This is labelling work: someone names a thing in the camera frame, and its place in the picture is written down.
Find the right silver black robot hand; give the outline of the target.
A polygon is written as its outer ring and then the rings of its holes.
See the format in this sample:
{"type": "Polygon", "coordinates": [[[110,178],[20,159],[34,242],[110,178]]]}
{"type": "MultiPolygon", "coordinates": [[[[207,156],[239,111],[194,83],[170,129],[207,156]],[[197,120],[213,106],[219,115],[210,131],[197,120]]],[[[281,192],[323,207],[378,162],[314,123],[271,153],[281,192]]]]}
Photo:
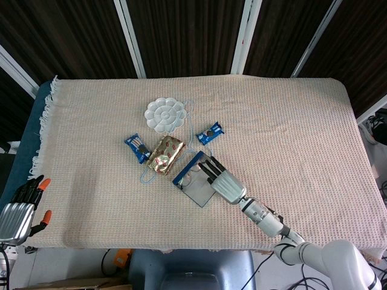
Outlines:
{"type": "Polygon", "coordinates": [[[230,173],[215,157],[198,163],[200,169],[207,175],[211,188],[232,205],[238,204],[246,195],[245,185],[230,173]]]}

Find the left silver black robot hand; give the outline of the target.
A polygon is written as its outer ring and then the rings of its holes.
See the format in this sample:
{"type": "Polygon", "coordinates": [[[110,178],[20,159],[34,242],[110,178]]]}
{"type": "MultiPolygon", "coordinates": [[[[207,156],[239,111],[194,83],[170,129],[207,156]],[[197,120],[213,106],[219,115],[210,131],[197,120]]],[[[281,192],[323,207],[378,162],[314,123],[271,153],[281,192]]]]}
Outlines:
{"type": "Polygon", "coordinates": [[[52,211],[47,210],[39,224],[33,226],[34,214],[51,179],[43,175],[28,180],[20,186],[11,202],[1,211],[1,245],[19,246],[27,238],[44,230],[51,221],[52,211]]]}

